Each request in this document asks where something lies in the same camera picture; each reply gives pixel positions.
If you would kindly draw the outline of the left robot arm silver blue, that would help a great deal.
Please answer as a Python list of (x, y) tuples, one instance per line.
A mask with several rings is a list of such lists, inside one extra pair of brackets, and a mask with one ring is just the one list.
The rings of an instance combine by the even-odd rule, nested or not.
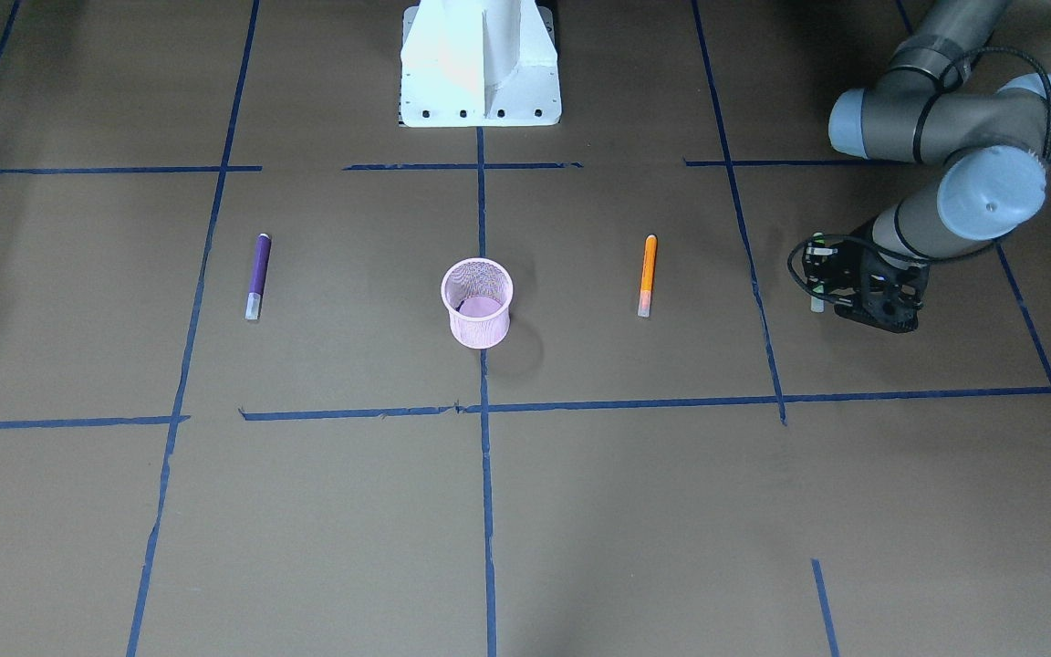
[(939, 165), (916, 193), (847, 235), (794, 249), (794, 280), (842, 319), (881, 331), (918, 328), (931, 266), (983, 254), (1046, 203), (1051, 74), (1017, 52), (1030, 74), (994, 93), (963, 93), (1008, 8), (1005, 1), (937, 1), (870, 89), (836, 100), (830, 145), (863, 161)]

